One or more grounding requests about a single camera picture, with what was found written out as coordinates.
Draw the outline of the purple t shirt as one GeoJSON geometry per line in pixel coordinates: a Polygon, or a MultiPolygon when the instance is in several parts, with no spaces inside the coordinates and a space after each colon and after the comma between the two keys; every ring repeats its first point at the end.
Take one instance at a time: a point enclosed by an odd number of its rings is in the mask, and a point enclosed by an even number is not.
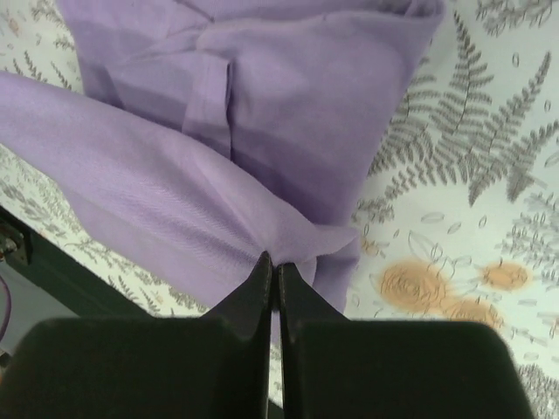
{"type": "Polygon", "coordinates": [[[1,75],[1,142],[95,240],[214,306],[262,253],[343,310],[350,218],[440,1],[61,1],[81,93],[1,75]]]}

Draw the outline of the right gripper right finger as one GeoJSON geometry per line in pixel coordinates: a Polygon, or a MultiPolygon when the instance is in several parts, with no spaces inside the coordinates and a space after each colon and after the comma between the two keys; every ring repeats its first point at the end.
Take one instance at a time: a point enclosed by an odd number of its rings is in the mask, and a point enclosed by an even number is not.
{"type": "Polygon", "coordinates": [[[470,321],[351,320],[277,270],[287,418],[529,418],[507,347],[470,321]]]}

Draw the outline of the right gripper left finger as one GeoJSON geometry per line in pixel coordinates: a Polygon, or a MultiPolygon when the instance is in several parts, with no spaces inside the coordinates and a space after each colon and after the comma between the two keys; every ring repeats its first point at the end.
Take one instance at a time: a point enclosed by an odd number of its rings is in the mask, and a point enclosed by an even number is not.
{"type": "Polygon", "coordinates": [[[1,382],[4,418],[270,418],[273,266],[199,318],[34,326],[1,382]]]}

